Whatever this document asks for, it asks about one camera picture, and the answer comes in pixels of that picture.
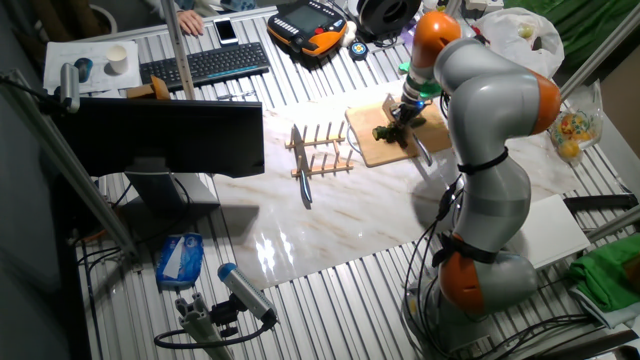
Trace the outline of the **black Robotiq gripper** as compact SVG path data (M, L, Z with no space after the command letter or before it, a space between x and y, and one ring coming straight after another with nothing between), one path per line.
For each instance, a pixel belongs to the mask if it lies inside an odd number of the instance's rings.
M399 106L399 115L395 118L395 127L403 130L415 127L416 117L425 107L424 101L403 101Z

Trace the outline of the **person bare hand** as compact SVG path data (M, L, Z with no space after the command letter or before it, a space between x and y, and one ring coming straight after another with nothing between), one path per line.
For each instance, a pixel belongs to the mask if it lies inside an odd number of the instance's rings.
M185 34L191 36L204 34L204 21L199 10L179 10L176 15L180 28Z

